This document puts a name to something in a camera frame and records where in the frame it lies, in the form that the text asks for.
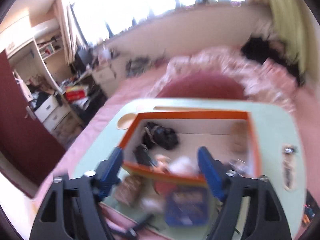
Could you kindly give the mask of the brown patterned small box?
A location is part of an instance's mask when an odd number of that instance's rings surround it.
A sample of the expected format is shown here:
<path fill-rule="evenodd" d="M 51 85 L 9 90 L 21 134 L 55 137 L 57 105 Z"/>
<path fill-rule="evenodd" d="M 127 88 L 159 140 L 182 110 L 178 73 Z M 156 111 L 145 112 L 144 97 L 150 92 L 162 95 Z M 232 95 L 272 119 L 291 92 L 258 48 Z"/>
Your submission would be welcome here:
<path fill-rule="evenodd" d="M 145 179 L 138 175 L 126 176 L 117 186 L 114 198 L 121 204 L 132 206 L 139 198 L 145 185 Z"/>

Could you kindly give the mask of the blue tin case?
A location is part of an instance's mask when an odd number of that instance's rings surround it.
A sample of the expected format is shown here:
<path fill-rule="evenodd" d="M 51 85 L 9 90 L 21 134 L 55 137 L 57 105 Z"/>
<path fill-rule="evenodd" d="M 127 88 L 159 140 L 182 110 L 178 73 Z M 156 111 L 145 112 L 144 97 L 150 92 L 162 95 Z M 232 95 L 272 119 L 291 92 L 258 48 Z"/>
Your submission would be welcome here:
<path fill-rule="evenodd" d="M 209 196 L 204 187 L 178 187 L 166 197 L 164 220 L 170 227 L 202 226 L 209 219 Z"/>

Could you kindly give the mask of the red small pouch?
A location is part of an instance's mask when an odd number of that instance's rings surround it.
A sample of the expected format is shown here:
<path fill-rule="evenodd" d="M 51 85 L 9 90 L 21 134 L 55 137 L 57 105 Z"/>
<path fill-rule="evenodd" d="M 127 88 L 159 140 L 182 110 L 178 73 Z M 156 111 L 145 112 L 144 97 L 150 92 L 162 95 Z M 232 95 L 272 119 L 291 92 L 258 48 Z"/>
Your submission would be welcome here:
<path fill-rule="evenodd" d="M 164 182 L 164 181 L 154 180 L 153 189 L 157 194 L 161 196 L 167 196 L 172 191 L 175 191 L 177 189 L 177 185 L 173 183 Z"/>

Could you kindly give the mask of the black lace-trimmed garment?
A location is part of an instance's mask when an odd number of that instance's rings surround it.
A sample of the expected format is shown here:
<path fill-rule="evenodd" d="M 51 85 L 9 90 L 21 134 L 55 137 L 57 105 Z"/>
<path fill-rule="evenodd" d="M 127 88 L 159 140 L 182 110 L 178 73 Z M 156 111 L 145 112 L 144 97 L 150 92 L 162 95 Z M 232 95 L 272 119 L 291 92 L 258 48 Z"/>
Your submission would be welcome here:
<path fill-rule="evenodd" d="M 178 143 L 178 136 L 174 129 L 166 128 L 154 122 L 147 122 L 144 126 L 142 144 L 147 149 L 152 149 L 157 145 L 169 151 L 174 149 Z"/>

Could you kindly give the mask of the white drawer cabinet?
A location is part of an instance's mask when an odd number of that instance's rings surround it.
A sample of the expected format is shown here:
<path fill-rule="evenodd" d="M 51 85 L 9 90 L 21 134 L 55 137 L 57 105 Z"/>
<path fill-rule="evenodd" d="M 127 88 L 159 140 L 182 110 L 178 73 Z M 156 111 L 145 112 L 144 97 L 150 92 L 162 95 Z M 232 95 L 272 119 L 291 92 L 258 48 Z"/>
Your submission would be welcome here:
<path fill-rule="evenodd" d="M 69 106 L 66 103 L 60 106 L 53 95 L 48 97 L 46 101 L 34 111 L 36 117 L 48 132 L 52 132 L 69 112 Z"/>

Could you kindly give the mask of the orange cardboard box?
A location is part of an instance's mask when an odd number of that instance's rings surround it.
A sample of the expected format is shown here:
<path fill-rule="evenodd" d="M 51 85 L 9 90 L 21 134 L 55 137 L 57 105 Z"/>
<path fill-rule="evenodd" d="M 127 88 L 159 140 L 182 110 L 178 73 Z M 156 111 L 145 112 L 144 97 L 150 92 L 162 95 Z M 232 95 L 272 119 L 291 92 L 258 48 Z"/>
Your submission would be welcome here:
<path fill-rule="evenodd" d="M 197 151 L 204 146 L 213 158 L 227 163 L 232 159 L 245 162 L 245 175 L 257 178 L 261 175 L 261 157 L 250 113 L 243 111 L 187 111 L 138 113 L 123 136 L 119 147 L 123 150 L 122 167 L 130 174 L 137 174 L 154 180 L 175 184 L 204 186 L 202 175 L 165 174 L 139 164 L 134 155 L 135 148 L 142 142 L 145 127 L 154 122 L 165 128 L 172 128 L 178 137 L 178 145 L 170 151 L 160 146 L 149 150 L 149 156 L 158 154 L 176 161 L 180 157 L 190 159 L 197 166 Z"/>

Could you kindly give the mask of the red snack package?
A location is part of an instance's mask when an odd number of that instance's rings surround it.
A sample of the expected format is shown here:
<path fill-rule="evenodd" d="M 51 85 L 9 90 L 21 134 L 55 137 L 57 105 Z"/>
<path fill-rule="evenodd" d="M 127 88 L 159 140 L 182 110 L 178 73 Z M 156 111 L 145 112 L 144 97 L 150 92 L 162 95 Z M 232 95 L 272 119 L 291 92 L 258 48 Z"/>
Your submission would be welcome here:
<path fill-rule="evenodd" d="M 70 102 L 83 99 L 87 96 L 88 90 L 88 85 L 76 85 L 73 87 L 68 87 L 65 91 L 65 98 Z"/>

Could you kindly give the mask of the pink floral quilt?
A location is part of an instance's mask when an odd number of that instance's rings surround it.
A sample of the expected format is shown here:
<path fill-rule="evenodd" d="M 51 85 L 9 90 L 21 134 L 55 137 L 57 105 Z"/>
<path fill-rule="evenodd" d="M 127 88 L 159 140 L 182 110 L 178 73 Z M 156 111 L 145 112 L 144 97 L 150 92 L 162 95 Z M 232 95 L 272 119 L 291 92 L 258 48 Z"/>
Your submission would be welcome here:
<path fill-rule="evenodd" d="M 238 48 L 210 47 L 193 56 L 176 56 L 170 59 L 165 74 L 155 83 L 149 97 L 160 94 L 169 82 L 179 77 L 206 72 L 232 78 L 244 88 L 244 95 L 251 101 L 269 103 L 294 113 L 296 79 L 286 68 L 272 59 L 263 64 L 248 60 Z"/>

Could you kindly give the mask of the black clothes pile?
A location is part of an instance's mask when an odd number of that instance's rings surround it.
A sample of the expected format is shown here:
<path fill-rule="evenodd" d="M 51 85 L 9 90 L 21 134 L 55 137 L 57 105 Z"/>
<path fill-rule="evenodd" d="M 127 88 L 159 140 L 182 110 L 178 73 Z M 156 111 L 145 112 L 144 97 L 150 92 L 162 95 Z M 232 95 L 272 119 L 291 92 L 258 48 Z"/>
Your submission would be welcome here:
<path fill-rule="evenodd" d="M 249 60 L 254 60 L 263 64 L 267 59 L 284 66 L 288 73 L 296 78 L 297 85 L 300 86 L 300 72 L 297 63 L 291 63 L 280 52 L 272 48 L 270 42 L 263 40 L 262 37 L 251 36 L 248 41 L 240 48 L 242 54 Z"/>

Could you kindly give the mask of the yellow-green curtain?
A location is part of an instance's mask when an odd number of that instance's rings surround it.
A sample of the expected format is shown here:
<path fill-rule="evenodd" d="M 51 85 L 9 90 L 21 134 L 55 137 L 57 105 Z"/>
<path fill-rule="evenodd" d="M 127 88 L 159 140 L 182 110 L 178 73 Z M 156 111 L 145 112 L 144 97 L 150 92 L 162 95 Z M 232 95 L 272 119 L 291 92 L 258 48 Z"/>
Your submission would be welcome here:
<path fill-rule="evenodd" d="M 298 0 L 269 0 L 273 26 L 286 44 L 287 57 L 298 63 L 301 72 L 308 59 L 308 32 Z"/>

